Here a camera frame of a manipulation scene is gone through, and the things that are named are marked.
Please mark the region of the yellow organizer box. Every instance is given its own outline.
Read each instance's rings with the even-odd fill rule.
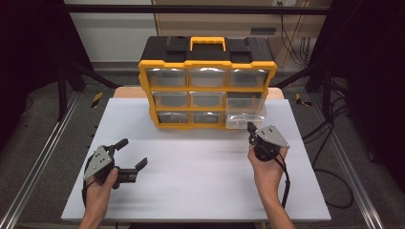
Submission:
[[[149,37],[140,86],[158,128],[245,128],[262,118],[277,66],[263,37]]]

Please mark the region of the box handle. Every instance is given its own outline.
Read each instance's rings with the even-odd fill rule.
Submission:
[[[223,50],[225,52],[225,38],[224,37],[204,37],[204,36],[193,36],[190,41],[190,51],[193,51],[193,45],[196,44],[222,44]]]

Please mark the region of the wall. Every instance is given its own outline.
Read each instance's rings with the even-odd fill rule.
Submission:
[[[151,5],[150,0],[65,0],[66,4]],[[152,13],[71,13],[92,62],[138,62],[149,36],[157,35]]]

